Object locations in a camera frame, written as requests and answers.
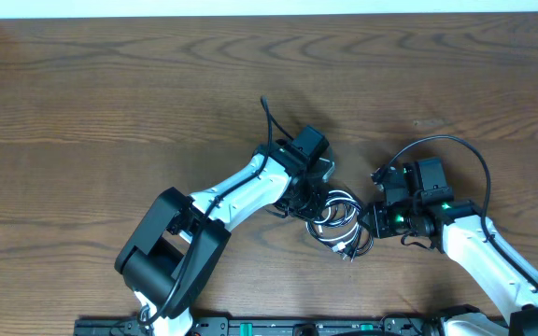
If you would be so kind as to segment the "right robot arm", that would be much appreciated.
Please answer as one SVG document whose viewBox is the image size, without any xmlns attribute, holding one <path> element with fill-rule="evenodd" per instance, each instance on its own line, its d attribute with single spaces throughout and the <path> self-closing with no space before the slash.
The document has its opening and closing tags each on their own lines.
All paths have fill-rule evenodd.
<svg viewBox="0 0 538 336">
<path fill-rule="evenodd" d="M 458 201 L 437 158 L 381 167 L 371 176 L 381 201 L 361 211 L 375 239 L 398 236 L 403 245 L 426 246 L 457 262 L 502 315 L 494 322 L 474 307 L 452 307 L 422 325 L 425 335 L 538 335 L 538 270 L 496 230 L 482 209 Z"/>
</svg>

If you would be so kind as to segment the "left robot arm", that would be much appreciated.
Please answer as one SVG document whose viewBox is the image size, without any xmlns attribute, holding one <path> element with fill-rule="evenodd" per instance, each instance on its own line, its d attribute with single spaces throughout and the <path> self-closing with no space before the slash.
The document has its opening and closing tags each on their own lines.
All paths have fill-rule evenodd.
<svg viewBox="0 0 538 336">
<path fill-rule="evenodd" d="M 279 217 L 316 218 L 333 163 L 329 144 L 280 140 L 218 185 L 185 195 L 175 188 L 153 202 L 114 268 L 141 303 L 138 324 L 154 335 L 184 335 L 189 309 L 214 271 L 233 230 L 267 205 Z"/>
</svg>

